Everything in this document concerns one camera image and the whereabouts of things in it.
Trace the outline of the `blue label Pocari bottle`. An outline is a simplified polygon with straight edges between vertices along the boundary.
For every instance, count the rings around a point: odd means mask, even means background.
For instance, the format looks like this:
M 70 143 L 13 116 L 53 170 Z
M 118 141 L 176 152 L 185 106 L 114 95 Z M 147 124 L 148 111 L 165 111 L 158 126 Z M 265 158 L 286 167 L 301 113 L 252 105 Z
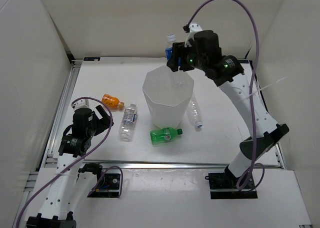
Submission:
M 173 50 L 173 43 L 175 43 L 176 40 L 176 36 L 174 34 L 170 34 L 167 36 L 167 46 L 165 48 L 165 55 L 166 55 L 166 59 L 167 61 L 170 60 L 171 55 L 172 55 L 172 50 Z M 183 86 L 183 81 L 181 78 L 181 74 L 178 72 L 173 72 L 171 75 L 171 79 L 172 79 L 172 83 L 175 87 L 182 87 Z

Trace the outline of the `clear plastic bottle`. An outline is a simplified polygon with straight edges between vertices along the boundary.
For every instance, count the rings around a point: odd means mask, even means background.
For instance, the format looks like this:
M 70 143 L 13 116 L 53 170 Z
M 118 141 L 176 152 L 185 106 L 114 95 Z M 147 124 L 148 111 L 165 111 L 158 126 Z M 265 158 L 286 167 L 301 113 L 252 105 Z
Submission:
M 187 113 L 189 122 L 195 128 L 197 128 L 197 129 L 202 128 L 202 126 L 203 126 L 202 114 L 201 114 L 199 104 L 198 104 L 194 94 L 192 95 L 192 97 L 189 101 L 186 113 Z

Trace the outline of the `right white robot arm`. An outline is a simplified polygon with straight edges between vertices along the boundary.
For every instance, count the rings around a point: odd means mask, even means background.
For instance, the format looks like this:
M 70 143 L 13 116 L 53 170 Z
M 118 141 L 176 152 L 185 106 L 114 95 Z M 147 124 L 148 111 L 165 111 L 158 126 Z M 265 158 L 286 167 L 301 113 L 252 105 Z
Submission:
M 250 94 L 244 68 L 234 56 L 222 54 L 218 39 L 212 30 L 203 30 L 187 42 L 173 43 L 167 66 L 173 72 L 202 70 L 230 99 L 247 125 L 250 137 L 240 143 L 240 152 L 224 170 L 226 185 L 236 188 L 243 177 L 248 177 L 255 161 L 276 145 L 289 128 L 267 112 L 257 95 Z

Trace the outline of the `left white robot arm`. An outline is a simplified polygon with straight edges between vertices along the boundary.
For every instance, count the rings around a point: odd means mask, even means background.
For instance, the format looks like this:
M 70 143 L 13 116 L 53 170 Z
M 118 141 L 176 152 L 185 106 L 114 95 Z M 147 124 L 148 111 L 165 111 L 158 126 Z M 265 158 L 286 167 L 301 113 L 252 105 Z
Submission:
M 92 151 L 92 138 L 109 130 L 114 123 L 103 104 L 93 111 L 86 100 L 80 100 L 73 104 L 73 109 L 72 124 L 66 127 L 60 142 L 54 178 L 44 186 L 49 188 L 48 194 L 37 215 L 28 218 L 28 228 L 77 226 L 70 201 L 83 157 Z

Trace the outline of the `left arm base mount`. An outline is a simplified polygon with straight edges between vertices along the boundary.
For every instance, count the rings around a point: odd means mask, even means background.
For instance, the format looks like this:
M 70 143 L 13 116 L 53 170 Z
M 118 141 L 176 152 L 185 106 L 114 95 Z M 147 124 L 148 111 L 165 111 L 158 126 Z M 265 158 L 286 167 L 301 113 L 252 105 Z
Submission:
M 120 198 L 123 190 L 124 174 L 120 167 L 111 166 L 100 170 L 97 182 L 89 191 L 88 198 Z

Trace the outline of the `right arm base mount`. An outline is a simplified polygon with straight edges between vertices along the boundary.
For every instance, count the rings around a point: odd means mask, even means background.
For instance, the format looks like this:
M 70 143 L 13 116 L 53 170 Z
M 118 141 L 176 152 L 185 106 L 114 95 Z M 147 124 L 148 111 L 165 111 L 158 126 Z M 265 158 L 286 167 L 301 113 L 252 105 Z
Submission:
M 225 173 L 208 173 L 204 177 L 209 182 L 211 200 L 257 199 L 255 183 L 251 177 L 246 187 L 239 191 L 236 184 Z

